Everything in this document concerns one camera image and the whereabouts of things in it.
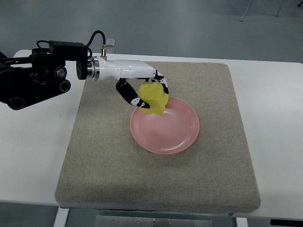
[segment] beige felt mat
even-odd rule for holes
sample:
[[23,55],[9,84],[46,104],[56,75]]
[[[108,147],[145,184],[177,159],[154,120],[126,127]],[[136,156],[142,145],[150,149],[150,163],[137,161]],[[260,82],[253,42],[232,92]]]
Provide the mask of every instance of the beige felt mat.
[[[251,212],[258,187],[227,65],[147,62],[162,73],[169,95],[200,120],[194,144],[158,155],[133,139],[134,107],[114,79],[86,81],[56,199],[64,208],[195,213]],[[128,80],[138,90],[142,80]]]

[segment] white table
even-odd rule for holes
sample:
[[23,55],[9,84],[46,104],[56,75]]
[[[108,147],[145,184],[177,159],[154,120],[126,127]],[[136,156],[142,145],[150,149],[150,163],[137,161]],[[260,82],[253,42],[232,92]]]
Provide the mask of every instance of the white table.
[[[303,219],[302,64],[120,54],[108,59],[227,64],[261,196],[258,210],[233,216]],[[0,201],[58,205],[54,193],[84,86],[75,62],[66,68],[68,93],[20,111],[0,103]]]

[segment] yellow sponge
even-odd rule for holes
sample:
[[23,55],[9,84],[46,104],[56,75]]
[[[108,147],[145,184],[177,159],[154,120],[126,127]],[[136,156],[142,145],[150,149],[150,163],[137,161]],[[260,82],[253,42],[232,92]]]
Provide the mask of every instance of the yellow sponge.
[[143,82],[139,88],[138,96],[150,105],[149,109],[141,108],[142,113],[163,114],[169,100],[169,95],[158,82]]

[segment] robotic arm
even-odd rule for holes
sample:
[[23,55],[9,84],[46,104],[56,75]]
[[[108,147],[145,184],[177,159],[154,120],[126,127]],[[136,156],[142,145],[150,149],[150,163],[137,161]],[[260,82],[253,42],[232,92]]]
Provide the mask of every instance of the robotic arm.
[[[94,36],[103,37],[101,56],[92,56],[89,48]],[[66,79],[65,61],[76,61],[78,79],[92,78],[102,81],[113,77],[118,82],[116,90],[131,105],[149,108],[126,81],[127,79],[155,79],[168,94],[167,82],[156,69],[142,61],[107,61],[105,36],[101,31],[93,33],[89,43],[38,41],[32,54],[25,58],[0,58],[0,101],[11,109],[20,110],[49,98],[64,94],[71,88]],[[41,48],[39,43],[49,44]],[[31,63],[32,67],[12,67],[13,64]]]

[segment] pink bowl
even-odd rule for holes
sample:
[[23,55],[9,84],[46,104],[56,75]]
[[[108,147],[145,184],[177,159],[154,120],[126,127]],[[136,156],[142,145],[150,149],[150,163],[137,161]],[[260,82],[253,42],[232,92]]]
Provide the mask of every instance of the pink bowl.
[[199,133],[199,119],[186,102],[169,97],[164,114],[142,113],[136,108],[131,117],[134,139],[157,154],[176,154],[194,143]]

